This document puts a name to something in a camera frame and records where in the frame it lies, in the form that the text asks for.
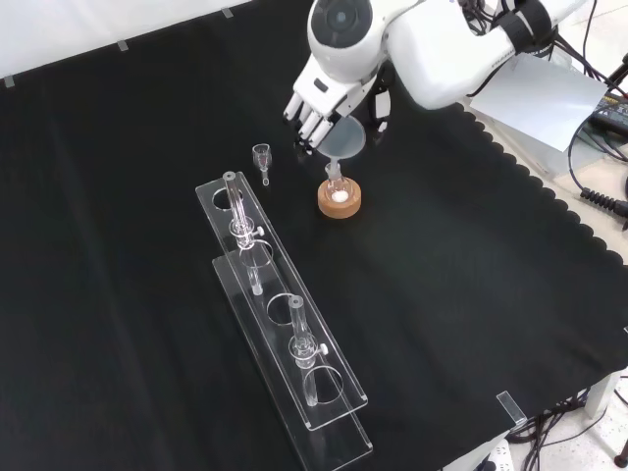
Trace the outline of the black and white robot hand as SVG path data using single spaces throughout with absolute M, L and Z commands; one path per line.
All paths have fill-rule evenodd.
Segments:
M 390 88 L 394 80 L 389 62 L 365 82 L 341 82 L 329 77 L 314 58 L 309 58 L 284 110 L 284 120 L 295 129 L 296 146 L 311 153 L 342 119 L 350 116 L 360 121 L 370 138 L 379 141 L 390 120 Z

